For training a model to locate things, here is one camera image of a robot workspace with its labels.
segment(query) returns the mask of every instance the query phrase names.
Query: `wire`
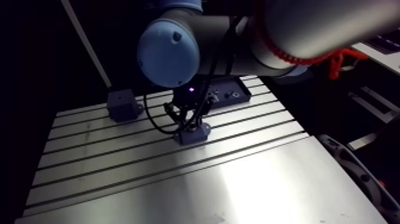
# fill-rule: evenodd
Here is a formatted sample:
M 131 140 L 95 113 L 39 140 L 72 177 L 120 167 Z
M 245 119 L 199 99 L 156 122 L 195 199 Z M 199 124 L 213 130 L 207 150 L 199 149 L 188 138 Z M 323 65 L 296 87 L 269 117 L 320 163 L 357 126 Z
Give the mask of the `wire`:
M 159 127 L 155 122 L 154 119 L 152 118 L 152 116 L 150 115 L 149 112 L 149 108 L 147 106 L 147 96 L 146 94 L 143 95 L 143 103 L 144 103 L 144 107 L 145 107 L 145 112 L 147 117 L 149 118 L 151 124 L 154 126 L 154 128 L 156 128 L 159 132 L 167 134 L 167 135 L 174 135 L 179 133 L 181 130 L 186 129 L 197 117 L 199 117 L 201 109 L 203 108 L 203 105 L 205 103 L 205 98 L 207 96 L 207 92 L 208 92 L 208 88 L 210 87 L 211 84 L 211 80 L 212 80 L 212 76 L 214 75 L 214 72 L 217 68 L 217 64 L 218 64 L 218 59 L 220 57 L 221 51 L 225 46 L 225 43 L 227 42 L 229 36 L 232 33 L 236 33 L 235 29 L 236 26 L 238 26 L 238 24 L 240 23 L 240 21 L 243 19 L 243 16 L 237 16 L 232 23 L 229 25 L 228 30 L 226 31 L 226 33 L 224 34 L 224 37 L 222 38 L 221 43 L 218 46 L 218 49 L 216 50 L 213 58 L 212 58 L 212 63 L 211 63 L 211 67 L 210 67 L 210 72 L 208 73 L 207 76 L 207 80 L 205 82 L 205 88 L 202 91 L 201 97 L 200 99 L 202 99 L 201 103 L 197 106 L 197 108 L 195 109 L 196 113 L 192 115 L 192 117 L 183 125 L 179 126 L 177 129 L 175 130 L 164 130 L 161 127 Z

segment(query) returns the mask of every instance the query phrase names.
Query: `metal surface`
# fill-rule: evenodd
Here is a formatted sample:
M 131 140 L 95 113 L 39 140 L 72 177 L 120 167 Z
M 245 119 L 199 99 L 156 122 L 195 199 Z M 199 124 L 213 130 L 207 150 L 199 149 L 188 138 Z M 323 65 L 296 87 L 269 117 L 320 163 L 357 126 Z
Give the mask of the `metal surface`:
M 352 47 L 368 55 L 372 60 L 377 61 L 379 64 L 391 69 L 395 74 L 400 75 L 400 52 L 394 54 L 382 54 L 364 43 L 356 43 L 355 45 L 352 45 Z
M 272 0 L 265 28 L 283 52 L 314 58 L 400 26 L 398 0 Z
M 262 81 L 255 76 L 241 79 L 253 95 L 250 101 L 211 110 L 204 117 L 212 126 L 208 140 L 184 147 L 155 130 L 146 116 L 114 123 L 99 117 L 107 111 L 96 105 L 59 114 L 24 215 L 105 197 L 308 136 Z M 174 128 L 161 107 L 171 100 L 171 92 L 150 97 L 156 122 Z
M 356 140 L 354 140 L 354 141 L 352 141 L 352 142 L 349 142 L 349 143 L 347 144 L 347 146 L 348 146 L 351 150 L 355 151 L 355 150 L 358 150 L 358 149 L 360 149 L 360 148 L 362 148 L 362 147 L 368 145 L 369 143 L 375 141 L 376 137 L 377 137 L 377 136 L 376 136 L 375 133 L 371 133 L 371 134 L 369 134 L 369 135 L 366 135 L 366 136 L 363 136 L 363 137 L 361 137 L 361 138 L 359 138 L 359 139 L 356 139 Z
M 315 138 L 270 150 L 255 148 L 245 157 L 218 161 L 234 154 L 220 157 L 206 169 L 201 169 L 205 163 L 181 167 L 176 171 L 180 176 L 24 217 L 16 224 L 386 223 Z

